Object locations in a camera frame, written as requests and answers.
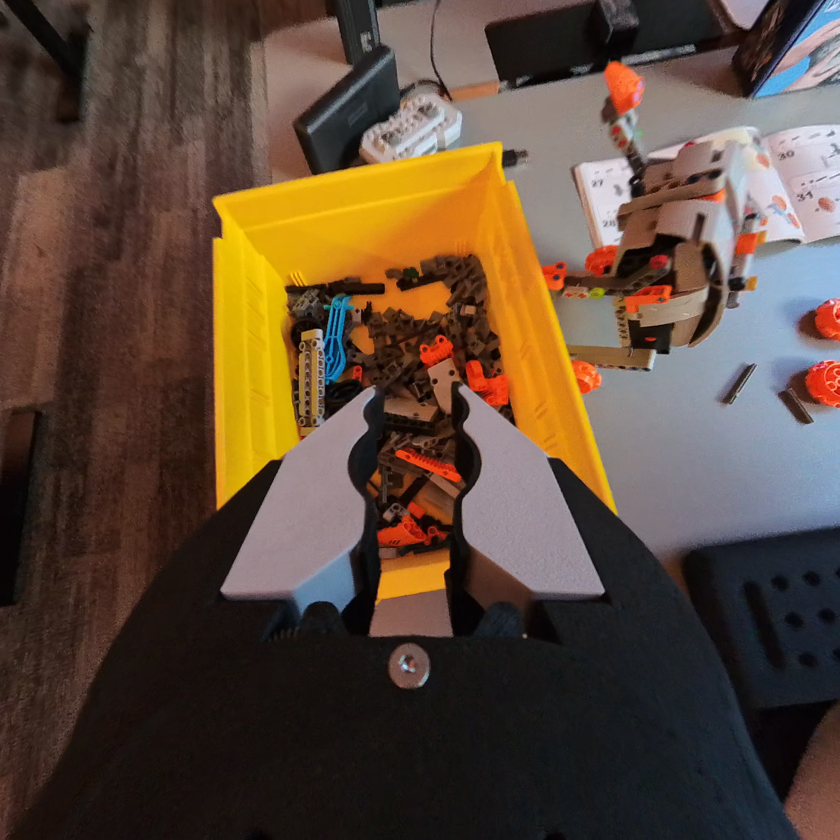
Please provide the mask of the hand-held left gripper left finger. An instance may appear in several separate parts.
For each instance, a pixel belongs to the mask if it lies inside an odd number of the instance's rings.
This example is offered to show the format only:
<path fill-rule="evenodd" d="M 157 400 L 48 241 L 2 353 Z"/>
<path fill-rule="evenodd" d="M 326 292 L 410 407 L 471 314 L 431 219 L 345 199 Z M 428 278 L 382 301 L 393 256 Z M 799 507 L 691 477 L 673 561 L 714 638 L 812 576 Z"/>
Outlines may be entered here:
<path fill-rule="evenodd" d="M 370 632 L 381 578 L 377 510 L 384 395 L 368 387 L 281 460 L 220 588 L 230 602 L 275 601 L 296 618 L 334 606 L 352 634 Z"/>

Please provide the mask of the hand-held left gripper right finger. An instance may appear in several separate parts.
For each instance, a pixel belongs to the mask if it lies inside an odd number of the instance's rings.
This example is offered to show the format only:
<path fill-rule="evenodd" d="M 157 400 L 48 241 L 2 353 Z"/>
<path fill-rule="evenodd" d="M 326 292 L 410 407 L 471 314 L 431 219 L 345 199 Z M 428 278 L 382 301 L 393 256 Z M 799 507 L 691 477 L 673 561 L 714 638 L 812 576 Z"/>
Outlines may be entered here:
<path fill-rule="evenodd" d="M 495 604 L 526 628 L 541 603 L 599 602 L 606 588 L 551 458 L 466 384 L 451 394 L 465 483 L 445 574 L 452 634 L 474 633 Z"/>

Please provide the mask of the pile of dark building parts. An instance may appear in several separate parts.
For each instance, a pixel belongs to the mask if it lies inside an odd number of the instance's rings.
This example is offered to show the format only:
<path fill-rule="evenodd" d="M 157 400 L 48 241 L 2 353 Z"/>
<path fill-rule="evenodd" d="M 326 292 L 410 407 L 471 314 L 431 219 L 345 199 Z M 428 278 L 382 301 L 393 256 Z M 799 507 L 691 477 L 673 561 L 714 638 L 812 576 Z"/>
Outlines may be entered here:
<path fill-rule="evenodd" d="M 310 286 L 292 281 L 287 287 L 290 389 L 299 433 L 301 334 L 320 329 L 324 338 L 332 299 L 350 295 L 347 364 L 335 383 L 325 385 L 325 420 L 363 389 L 382 391 L 378 469 L 368 489 L 375 498 L 381 558 L 396 560 L 449 544 L 454 514 L 447 504 L 464 485 L 455 467 L 451 394 L 455 383 L 468 385 L 466 362 L 478 360 L 488 377 L 506 374 L 501 340 L 490 325 L 487 276 L 477 256 L 437 255 L 418 266 L 390 268 L 385 277 L 369 282 L 348 276 Z M 453 358 L 427 369 L 419 345 L 440 333 L 454 345 Z M 506 406 L 491 407 L 513 423 L 510 398 Z"/>

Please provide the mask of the yellow plastic parts bin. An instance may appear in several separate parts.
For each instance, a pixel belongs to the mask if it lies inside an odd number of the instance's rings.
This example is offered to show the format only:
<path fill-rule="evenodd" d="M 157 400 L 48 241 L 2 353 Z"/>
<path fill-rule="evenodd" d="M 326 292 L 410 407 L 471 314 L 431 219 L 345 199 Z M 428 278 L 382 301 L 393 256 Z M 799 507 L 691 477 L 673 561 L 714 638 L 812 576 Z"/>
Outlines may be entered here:
<path fill-rule="evenodd" d="M 517 428 L 613 508 L 571 359 L 501 145 L 363 166 L 214 199 L 217 504 L 301 438 L 287 286 L 372 282 L 435 256 L 478 257 Z"/>

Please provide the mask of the light grey perforated beam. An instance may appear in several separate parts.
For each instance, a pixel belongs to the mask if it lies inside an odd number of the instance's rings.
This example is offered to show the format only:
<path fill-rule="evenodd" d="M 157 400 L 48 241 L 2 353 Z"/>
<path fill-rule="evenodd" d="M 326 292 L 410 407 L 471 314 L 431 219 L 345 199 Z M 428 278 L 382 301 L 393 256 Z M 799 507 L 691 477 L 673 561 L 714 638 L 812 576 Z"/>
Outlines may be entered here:
<path fill-rule="evenodd" d="M 301 334 L 298 356 L 298 427 L 302 437 L 320 427 L 326 415 L 326 381 L 323 331 Z"/>

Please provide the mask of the orange connector block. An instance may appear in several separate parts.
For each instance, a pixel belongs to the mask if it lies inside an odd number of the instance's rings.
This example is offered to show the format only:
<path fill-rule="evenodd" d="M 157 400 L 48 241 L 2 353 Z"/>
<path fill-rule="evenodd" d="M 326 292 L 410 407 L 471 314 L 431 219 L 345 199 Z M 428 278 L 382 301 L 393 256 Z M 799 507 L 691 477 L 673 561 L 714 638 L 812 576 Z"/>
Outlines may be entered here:
<path fill-rule="evenodd" d="M 478 360 L 466 362 L 465 372 L 469 389 L 485 403 L 495 407 L 509 404 L 509 383 L 506 375 L 486 376 Z"/>

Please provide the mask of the blue brick separator tool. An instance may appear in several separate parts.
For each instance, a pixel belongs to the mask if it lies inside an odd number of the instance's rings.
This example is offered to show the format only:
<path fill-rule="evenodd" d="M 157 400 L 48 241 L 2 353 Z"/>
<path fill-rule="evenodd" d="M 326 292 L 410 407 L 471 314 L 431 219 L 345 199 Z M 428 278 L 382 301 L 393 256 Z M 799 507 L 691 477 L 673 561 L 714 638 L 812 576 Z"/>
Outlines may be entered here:
<path fill-rule="evenodd" d="M 346 294 L 337 294 L 329 305 L 327 329 L 323 338 L 325 385 L 335 383 L 347 366 L 344 325 L 352 309 L 351 296 Z"/>

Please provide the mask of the black perforated chair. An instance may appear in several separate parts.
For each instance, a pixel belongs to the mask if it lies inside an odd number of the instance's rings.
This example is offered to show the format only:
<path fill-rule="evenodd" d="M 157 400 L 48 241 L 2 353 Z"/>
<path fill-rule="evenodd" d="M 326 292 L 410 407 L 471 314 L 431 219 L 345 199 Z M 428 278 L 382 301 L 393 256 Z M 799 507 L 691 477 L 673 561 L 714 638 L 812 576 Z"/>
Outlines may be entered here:
<path fill-rule="evenodd" d="M 783 799 L 839 698 L 839 529 L 707 546 L 682 571 Z"/>

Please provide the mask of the grey orange toy robot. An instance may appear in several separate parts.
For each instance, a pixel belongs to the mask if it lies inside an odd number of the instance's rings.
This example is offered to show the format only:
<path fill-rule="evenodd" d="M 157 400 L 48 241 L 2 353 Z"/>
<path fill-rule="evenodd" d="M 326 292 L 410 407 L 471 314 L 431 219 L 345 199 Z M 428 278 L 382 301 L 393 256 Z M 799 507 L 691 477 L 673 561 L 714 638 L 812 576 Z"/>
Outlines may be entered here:
<path fill-rule="evenodd" d="M 601 386 L 601 369 L 650 371 L 656 356 L 708 340 L 755 288 L 753 258 L 768 226 L 749 185 L 763 154 L 757 138 L 691 141 L 651 161 L 637 128 L 644 79 L 619 60 L 603 75 L 602 120 L 630 170 L 630 199 L 616 212 L 621 237 L 592 251 L 583 270 L 543 269 L 562 298 L 612 304 L 618 345 L 570 350 L 584 394 Z"/>

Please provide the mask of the grey control hub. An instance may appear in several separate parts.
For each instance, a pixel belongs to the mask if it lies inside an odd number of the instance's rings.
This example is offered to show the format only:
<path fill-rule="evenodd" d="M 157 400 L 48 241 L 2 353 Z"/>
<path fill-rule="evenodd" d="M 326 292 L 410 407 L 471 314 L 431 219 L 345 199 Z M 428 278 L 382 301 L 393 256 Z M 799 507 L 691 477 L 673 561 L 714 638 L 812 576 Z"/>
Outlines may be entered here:
<path fill-rule="evenodd" d="M 360 157 L 368 164 L 410 160 L 446 151 L 461 137 L 463 114 L 434 93 L 417 93 L 388 120 L 368 129 Z"/>

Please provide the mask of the black box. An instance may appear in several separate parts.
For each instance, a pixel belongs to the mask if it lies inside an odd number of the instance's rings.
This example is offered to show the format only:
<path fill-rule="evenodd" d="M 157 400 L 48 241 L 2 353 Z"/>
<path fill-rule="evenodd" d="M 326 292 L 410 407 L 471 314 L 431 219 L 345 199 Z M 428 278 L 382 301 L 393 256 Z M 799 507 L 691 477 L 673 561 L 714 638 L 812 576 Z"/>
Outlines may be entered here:
<path fill-rule="evenodd" d="M 360 157 L 364 133 L 389 119 L 400 102 L 395 53 L 378 45 L 293 121 L 310 173 L 349 167 Z"/>

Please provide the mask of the open instruction booklet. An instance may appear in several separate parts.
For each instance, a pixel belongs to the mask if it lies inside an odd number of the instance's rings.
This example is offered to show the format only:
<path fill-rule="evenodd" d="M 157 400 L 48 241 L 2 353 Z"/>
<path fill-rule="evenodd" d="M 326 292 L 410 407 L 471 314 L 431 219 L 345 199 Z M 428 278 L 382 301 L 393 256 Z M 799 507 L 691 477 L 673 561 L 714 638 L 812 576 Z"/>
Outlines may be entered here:
<path fill-rule="evenodd" d="M 696 138 L 698 143 L 707 141 L 751 142 L 748 186 L 768 218 L 768 242 L 811 244 L 838 236 L 838 124 L 763 136 L 754 127 L 741 126 Z M 617 210 L 631 197 L 627 162 L 623 157 L 583 162 L 572 174 L 594 247 L 617 246 Z"/>

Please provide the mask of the black flat case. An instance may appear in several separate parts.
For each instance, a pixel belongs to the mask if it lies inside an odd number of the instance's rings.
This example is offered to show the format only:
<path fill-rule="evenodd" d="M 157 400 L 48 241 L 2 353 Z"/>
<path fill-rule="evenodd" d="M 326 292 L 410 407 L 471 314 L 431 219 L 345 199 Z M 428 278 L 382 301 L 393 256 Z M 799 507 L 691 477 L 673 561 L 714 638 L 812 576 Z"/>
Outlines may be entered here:
<path fill-rule="evenodd" d="M 645 64 L 714 47 L 724 36 L 704 1 L 594 1 L 485 28 L 500 84 L 523 88 L 599 74 L 613 60 Z"/>

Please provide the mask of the black upright device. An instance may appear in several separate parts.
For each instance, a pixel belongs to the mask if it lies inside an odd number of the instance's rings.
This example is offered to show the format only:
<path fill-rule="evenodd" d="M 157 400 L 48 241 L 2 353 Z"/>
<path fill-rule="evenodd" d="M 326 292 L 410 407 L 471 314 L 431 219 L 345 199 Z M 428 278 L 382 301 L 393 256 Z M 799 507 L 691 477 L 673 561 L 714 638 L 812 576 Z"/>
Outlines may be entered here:
<path fill-rule="evenodd" d="M 358 65 L 381 43 L 376 1 L 325 1 L 327 15 L 339 24 L 345 58 Z"/>

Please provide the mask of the blue robot kit box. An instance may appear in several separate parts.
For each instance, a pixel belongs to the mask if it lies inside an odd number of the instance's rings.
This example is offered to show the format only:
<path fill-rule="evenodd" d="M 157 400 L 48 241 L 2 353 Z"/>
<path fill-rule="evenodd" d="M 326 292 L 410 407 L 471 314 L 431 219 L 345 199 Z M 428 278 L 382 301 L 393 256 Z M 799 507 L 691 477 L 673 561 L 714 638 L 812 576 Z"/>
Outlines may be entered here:
<path fill-rule="evenodd" d="M 838 84 L 839 2 L 767 2 L 731 66 L 751 99 Z"/>

